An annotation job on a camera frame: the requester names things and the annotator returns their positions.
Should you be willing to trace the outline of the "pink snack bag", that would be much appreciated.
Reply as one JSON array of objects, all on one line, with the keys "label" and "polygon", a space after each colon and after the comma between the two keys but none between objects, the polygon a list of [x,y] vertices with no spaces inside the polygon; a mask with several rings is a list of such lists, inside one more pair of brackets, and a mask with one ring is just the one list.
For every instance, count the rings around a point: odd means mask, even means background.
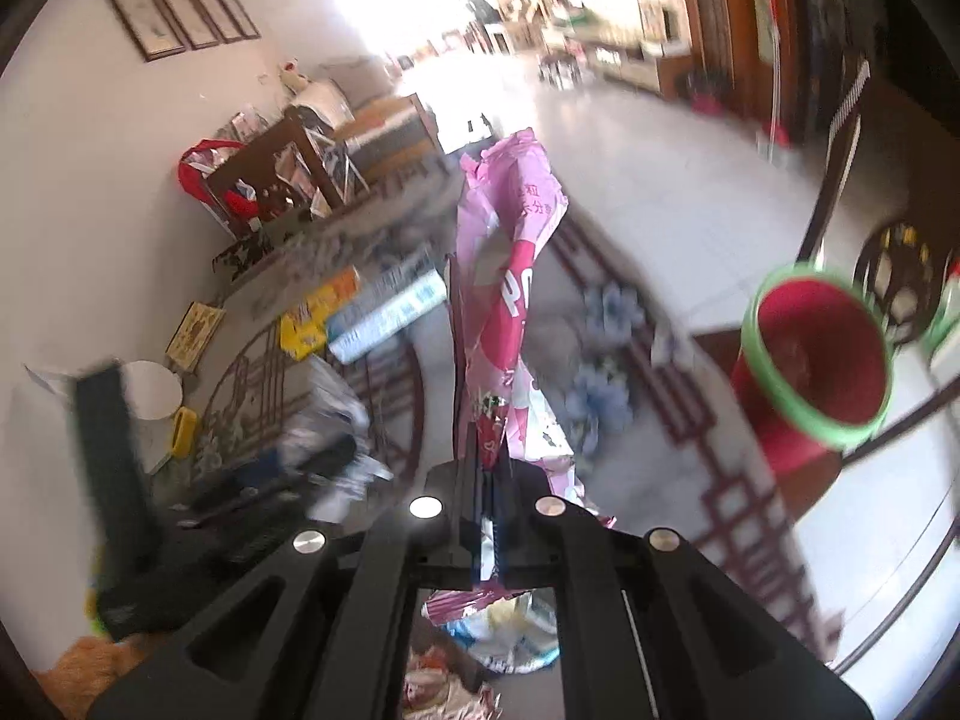
[{"label": "pink snack bag", "polygon": [[574,450],[523,360],[537,259],[560,226],[568,200],[545,148],[528,130],[460,163],[466,187],[452,254],[454,458],[439,466],[446,510],[417,536],[416,564],[428,587],[466,592],[483,585],[452,543],[454,463],[477,426],[483,466],[482,548],[493,548],[490,472],[503,442],[523,496],[523,578],[519,590],[553,585],[565,628],[623,631],[625,612],[607,525],[589,512]]}]

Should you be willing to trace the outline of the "swivel stool with wheels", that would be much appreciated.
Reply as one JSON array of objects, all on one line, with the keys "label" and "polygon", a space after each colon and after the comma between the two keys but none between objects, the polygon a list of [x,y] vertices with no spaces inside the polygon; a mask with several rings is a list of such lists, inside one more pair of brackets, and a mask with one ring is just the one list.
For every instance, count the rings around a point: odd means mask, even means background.
[{"label": "swivel stool with wheels", "polygon": [[578,57],[565,49],[550,49],[539,57],[540,82],[555,88],[571,88],[583,82],[583,71]]}]

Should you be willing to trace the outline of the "red white paper bag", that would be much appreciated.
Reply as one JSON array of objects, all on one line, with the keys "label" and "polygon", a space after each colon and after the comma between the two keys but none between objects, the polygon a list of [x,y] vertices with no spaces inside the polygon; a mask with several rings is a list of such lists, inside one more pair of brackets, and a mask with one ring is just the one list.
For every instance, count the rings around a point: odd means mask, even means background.
[{"label": "red white paper bag", "polygon": [[487,684],[471,691],[449,668],[441,650],[410,652],[405,668],[400,717],[494,720],[501,717],[500,696]]}]

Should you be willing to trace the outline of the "wooden sofa with cushions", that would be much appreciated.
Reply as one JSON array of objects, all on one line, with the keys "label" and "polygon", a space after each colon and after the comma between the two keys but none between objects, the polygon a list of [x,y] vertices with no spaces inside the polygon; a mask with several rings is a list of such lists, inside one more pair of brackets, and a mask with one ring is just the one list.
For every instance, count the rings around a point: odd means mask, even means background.
[{"label": "wooden sofa with cushions", "polygon": [[368,96],[358,106],[337,78],[309,78],[295,60],[280,67],[280,82],[290,91],[290,107],[302,126],[322,143],[320,149],[347,161],[368,184],[443,154],[436,117],[416,94],[392,93],[387,78],[361,78],[363,91],[381,91],[381,96]]}]

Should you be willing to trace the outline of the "low tv cabinet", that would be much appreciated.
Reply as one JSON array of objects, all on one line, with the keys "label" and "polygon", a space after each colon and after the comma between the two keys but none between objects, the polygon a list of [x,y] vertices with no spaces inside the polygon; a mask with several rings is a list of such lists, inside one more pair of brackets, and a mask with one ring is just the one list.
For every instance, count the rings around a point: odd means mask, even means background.
[{"label": "low tv cabinet", "polygon": [[622,82],[662,99],[680,96],[680,80],[693,70],[695,55],[683,39],[672,8],[639,4],[640,24],[619,26],[585,8],[553,16],[551,26],[606,80]]}]

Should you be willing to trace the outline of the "blue white long box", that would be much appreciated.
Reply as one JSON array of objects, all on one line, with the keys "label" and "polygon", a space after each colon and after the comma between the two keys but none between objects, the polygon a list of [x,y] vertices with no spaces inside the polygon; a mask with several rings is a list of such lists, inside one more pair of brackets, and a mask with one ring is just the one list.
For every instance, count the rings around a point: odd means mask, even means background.
[{"label": "blue white long box", "polygon": [[433,255],[418,250],[361,288],[325,321],[327,349],[352,364],[448,299]]}]

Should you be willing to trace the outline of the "dark wooden chair right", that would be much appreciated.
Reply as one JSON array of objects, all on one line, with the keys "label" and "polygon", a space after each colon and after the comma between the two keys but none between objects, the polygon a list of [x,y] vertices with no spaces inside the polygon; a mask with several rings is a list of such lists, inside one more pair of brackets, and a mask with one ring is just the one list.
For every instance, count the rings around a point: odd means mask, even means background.
[{"label": "dark wooden chair right", "polygon": [[903,135],[907,206],[878,223],[857,255],[853,281],[896,348],[919,340],[958,262],[958,135],[884,78],[857,50],[843,55],[841,96],[827,132],[825,172],[797,260],[822,252],[850,177],[866,115],[890,114]]}]

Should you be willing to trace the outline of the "floral seat cushion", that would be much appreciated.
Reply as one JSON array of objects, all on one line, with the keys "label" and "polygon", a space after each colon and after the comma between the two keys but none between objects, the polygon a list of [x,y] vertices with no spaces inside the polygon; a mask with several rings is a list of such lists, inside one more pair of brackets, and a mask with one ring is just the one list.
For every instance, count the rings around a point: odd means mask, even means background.
[{"label": "floral seat cushion", "polygon": [[283,255],[290,254],[304,239],[304,231],[286,231],[270,234],[267,229],[252,232],[251,236],[236,241],[212,260],[213,277],[220,284],[233,284],[274,265]]}]

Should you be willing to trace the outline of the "dark wooden chair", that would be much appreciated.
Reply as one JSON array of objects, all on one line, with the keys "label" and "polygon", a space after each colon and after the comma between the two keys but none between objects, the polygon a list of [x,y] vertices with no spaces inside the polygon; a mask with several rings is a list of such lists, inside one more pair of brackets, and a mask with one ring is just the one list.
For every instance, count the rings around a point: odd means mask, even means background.
[{"label": "dark wooden chair", "polygon": [[343,177],[324,163],[319,138],[288,107],[283,117],[228,156],[203,179],[206,195],[235,234],[285,215],[313,210],[324,216],[352,199],[350,168]]},{"label": "dark wooden chair", "polygon": [[857,50],[843,55],[841,96],[827,132],[825,172],[797,260],[822,252],[850,177],[866,115],[890,114],[903,135],[907,206],[878,223],[857,255],[853,281],[896,348],[919,340],[958,262],[958,135],[884,78]]}]

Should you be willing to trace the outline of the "white desk lamp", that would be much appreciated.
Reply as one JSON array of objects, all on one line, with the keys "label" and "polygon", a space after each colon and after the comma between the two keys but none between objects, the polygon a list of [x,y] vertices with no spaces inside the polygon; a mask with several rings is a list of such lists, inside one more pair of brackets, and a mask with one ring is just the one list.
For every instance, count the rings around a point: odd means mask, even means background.
[{"label": "white desk lamp", "polygon": [[[2,413],[2,465],[16,481],[85,484],[82,450],[75,436],[73,382],[85,371],[23,366]],[[122,385],[132,422],[133,455],[145,475],[169,460],[172,418],[181,408],[182,382],[159,362],[121,362]]]}]

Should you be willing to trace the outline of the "yellow orange drink box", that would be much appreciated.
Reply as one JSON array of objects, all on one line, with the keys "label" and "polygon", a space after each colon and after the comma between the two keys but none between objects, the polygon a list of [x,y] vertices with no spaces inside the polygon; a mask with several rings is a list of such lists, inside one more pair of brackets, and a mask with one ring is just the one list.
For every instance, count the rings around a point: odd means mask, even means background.
[{"label": "yellow orange drink box", "polygon": [[293,361],[302,361],[327,341],[327,320],[348,304],[361,288],[353,265],[343,268],[280,317],[278,343]]}]

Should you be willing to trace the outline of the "dark wooden chair left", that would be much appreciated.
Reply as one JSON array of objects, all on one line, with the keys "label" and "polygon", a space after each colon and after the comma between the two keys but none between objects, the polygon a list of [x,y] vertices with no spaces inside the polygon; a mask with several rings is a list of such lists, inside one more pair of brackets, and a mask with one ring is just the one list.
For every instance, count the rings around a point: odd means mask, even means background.
[{"label": "dark wooden chair left", "polygon": [[288,107],[283,117],[228,156],[203,179],[206,195],[235,234],[285,215],[313,210],[324,216],[352,199],[350,168],[343,177],[324,163],[319,138]]}]

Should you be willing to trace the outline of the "red green trash bin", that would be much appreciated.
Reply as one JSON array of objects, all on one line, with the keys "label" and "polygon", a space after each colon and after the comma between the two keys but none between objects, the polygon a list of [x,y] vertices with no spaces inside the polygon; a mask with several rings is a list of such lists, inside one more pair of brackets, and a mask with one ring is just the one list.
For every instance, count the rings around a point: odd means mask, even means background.
[{"label": "red green trash bin", "polygon": [[808,263],[785,266],[748,304],[731,383],[784,478],[877,434],[892,396],[892,345],[853,283]]}]

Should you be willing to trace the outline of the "blue white snack packet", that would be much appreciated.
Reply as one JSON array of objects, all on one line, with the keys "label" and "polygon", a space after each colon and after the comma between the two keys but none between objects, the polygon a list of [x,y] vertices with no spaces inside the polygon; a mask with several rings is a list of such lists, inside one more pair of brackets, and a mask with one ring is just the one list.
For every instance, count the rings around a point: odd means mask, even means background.
[{"label": "blue white snack packet", "polygon": [[473,660],[496,674],[529,674],[560,658],[555,595],[530,590],[501,598],[443,629]]}]

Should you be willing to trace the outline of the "small red floor bin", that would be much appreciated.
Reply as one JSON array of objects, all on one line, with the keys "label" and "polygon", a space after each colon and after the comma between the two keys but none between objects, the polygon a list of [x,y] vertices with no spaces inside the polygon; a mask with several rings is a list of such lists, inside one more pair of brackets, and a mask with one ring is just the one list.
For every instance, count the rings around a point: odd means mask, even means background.
[{"label": "small red floor bin", "polygon": [[680,97],[703,115],[722,117],[734,112],[729,73],[717,68],[692,68],[677,80]]}]

